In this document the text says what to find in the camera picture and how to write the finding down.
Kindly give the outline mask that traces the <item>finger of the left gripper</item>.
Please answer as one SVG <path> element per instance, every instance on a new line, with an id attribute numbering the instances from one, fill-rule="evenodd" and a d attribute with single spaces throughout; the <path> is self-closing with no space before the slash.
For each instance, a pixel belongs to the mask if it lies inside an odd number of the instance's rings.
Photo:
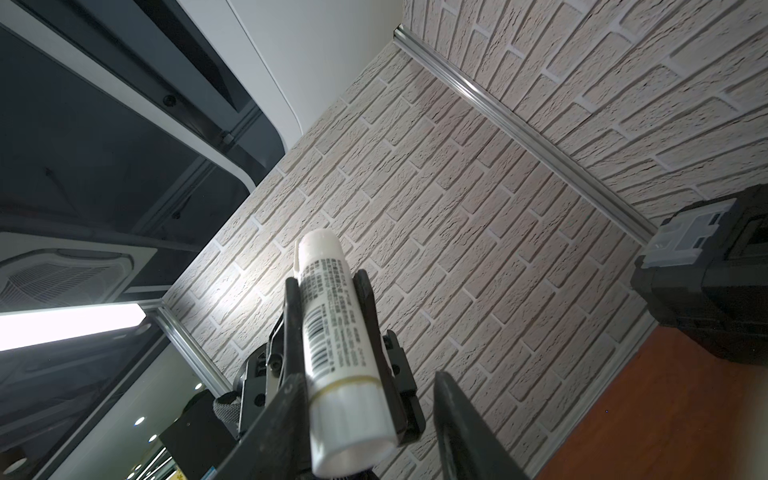
<path id="1" fill-rule="evenodd" d="M 394 331 L 381 332 L 373 287 L 364 269 L 354 274 L 353 285 L 398 443 L 416 443 L 420 440 L 420 402 L 405 350 Z"/>
<path id="2" fill-rule="evenodd" d="M 305 375 L 303 319 L 303 303 L 299 282 L 296 278 L 289 277 L 285 281 L 283 308 L 283 383 L 291 375 Z"/>

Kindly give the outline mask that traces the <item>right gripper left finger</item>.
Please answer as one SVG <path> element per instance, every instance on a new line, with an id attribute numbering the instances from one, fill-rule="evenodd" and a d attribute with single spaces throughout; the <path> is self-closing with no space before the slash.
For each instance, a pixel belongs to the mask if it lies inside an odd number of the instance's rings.
<path id="1" fill-rule="evenodd" d="M 211 477 L 296 479 L 308 449 L 306 381 L 303 374 L 294 373 Z"/>

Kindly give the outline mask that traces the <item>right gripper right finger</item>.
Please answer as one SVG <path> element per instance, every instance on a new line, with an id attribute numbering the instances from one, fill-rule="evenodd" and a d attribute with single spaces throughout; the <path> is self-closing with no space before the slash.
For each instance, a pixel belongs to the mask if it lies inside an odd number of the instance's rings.
<path id="1" fill-rule="evenodd" d="M 444 479 L 527 479 L 453 377 L 435 374 L 433 417 Z"/>

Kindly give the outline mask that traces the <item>white glue stick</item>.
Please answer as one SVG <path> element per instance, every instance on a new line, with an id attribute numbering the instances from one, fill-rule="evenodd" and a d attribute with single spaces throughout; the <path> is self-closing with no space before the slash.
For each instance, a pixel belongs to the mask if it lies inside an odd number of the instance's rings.
<path id="1" fill-rule="evenodd" d="M 317 229 L 296 244 L 312 472 L 323 479 L 374 467 L 397 435 L 373 344 L 340 240 Z"/>

